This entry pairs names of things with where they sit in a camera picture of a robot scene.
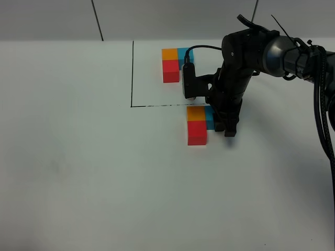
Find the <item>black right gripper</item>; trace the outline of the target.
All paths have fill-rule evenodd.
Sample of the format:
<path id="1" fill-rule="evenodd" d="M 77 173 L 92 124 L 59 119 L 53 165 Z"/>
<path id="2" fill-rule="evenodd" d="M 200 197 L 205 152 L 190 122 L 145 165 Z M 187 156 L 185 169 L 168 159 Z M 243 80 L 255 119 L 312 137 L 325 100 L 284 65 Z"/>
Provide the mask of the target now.
<path id="1" fill-rule="evenodd" d="M 214 110 L 214 130 L 225 131 L 225 137 L 236 136 L 242 98 L 252 74 L 252 69 L 225 64 L 214 74 L 205 100 Z"/>

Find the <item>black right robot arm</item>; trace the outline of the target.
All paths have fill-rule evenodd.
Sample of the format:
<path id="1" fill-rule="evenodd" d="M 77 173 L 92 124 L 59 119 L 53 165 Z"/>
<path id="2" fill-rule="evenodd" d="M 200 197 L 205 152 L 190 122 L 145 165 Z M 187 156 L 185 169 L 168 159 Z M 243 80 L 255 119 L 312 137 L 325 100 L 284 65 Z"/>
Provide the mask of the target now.
<path id="1" fill-rule="evenodd" d="M 214 130 L 224 132 L 226 137 L 236 135 L 242 97 L 251 77 L 265 73 L 315 83 L 321 72 L 319 46 L 282 36 L 279 31 L 256 25 L 242 15 L 237 19 L 247 29 L 223 38 L 224 61 L 206 97 L 214 110 Z"/>

